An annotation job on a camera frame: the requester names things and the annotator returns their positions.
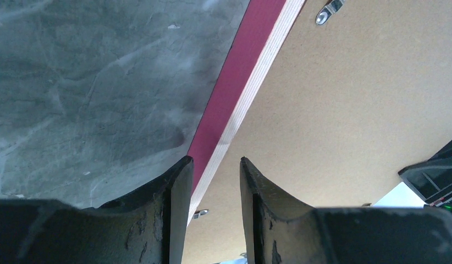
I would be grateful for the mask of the brown cardboard backing board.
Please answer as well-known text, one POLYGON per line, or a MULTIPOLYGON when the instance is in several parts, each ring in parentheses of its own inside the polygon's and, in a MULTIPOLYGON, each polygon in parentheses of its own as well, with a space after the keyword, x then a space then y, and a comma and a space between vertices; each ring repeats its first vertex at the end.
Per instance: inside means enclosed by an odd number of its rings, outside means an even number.
POLYGON ((305 1, 261 84, 246 89, 201 182, 183 263, 246 252, 239 164, 314 207, 374 203, 452 140, 452 1, 305 1))

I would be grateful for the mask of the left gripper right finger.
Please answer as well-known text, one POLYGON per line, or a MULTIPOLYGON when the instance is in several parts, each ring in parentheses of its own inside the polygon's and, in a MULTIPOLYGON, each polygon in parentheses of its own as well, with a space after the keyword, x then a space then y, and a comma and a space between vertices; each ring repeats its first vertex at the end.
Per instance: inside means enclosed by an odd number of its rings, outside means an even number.
POLYGON ((452 263, 452 214, 438 208, 312 207, 240 161, 249 263, 452 263))

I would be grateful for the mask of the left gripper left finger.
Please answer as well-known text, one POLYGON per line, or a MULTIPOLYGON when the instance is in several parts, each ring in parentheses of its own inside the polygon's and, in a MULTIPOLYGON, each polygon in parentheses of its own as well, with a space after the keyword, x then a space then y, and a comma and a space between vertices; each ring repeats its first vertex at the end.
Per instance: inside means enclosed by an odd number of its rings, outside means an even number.
POLYGON ((181 263, 194 161, 98 208, 0 199, 0 263, 181 263))

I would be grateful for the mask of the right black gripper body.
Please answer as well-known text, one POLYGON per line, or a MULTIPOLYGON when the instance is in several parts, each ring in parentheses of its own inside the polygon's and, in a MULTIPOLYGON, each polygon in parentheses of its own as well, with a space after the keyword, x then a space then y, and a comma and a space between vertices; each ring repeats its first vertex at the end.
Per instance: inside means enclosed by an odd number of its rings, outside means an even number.
POLYGON ((452 140, 430 159, 398 171, 426 205, 452 210, 452 140))

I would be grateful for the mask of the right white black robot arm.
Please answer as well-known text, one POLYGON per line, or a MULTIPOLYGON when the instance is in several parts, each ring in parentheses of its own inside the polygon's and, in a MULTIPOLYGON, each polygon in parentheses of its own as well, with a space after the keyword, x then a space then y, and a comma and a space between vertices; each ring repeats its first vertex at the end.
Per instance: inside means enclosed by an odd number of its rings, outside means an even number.
POLYGON ((452 213, 452 140, 430 159, 407 166, 402 182, 374 207, 438 207, 452 213))

